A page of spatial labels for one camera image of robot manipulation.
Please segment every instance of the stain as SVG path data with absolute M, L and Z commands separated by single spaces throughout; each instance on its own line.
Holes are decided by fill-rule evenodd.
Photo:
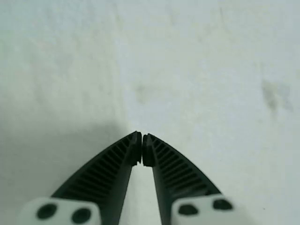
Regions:
M 290 87 L 287 84 L 262 80 L 262 94 L 266 106 L 273 113 L 277 113 L 279 107 L 289 111 L 293 110 L 289 100 Z
M 263 62 L 259 63 L 259 70 L 260 70 L 262 75 L 264 74 L 265 67 L 266 67 L 266 65 Z
M 262 94 L 267 107 L 274 113 L 277 111 L 278 102 L 275 95 L 274 86 L 272 83 L 263 80 L 262 81 Z
M 223 13 L 223 8 L 222 7 L 219 7 L 219 13 L 220 13 L 222 22 L 225 22 L 225 20 L 224 20 L 224 13 Z
M 169 20 L 170 20 L 170 24 L 172 26 L 176 25 L 176 16 L 175 16 L 175 14 L 174 14 L 174 12 L 173 12 L 172 9 L 169 10 Z
M 117 23 L 117 26 L 119 27 L 119 29 L 122 29 L 122 27 L 123 27 L 123 21 L 122 21 L 122 18 L 120 17 L 117 3 L 114 2 L 112 4 L 112 7 L 114 9 L 114 17 L 115 17 L 115 21 Z
M 136 99 L 138 101 L 138 103 L 140 104 L 145 104 L 147 102 L 147 88 L 143 85 L 140 85 L 140 86 L 137 86 L 136 89 L 135 89 L 135 96 L 136 96 Z
M 297 69 L 297 70 L 296 70 L 296 77 L 297 77 L 298 79 L 300 79 L 300 69 Z
M 82 101 L 85 106 L 88 106 L 91 104 L 91 97 L 90 97 L 90 93 L 88 91 L 82 92 Z

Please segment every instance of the white fabric background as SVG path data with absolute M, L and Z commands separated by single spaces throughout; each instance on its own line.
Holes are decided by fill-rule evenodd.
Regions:
M 300 3 L 2 0 L 0 224 L 134 130 L 258 224 L 300 221 Z M 160 224 L 133 169 L 121 225 Z

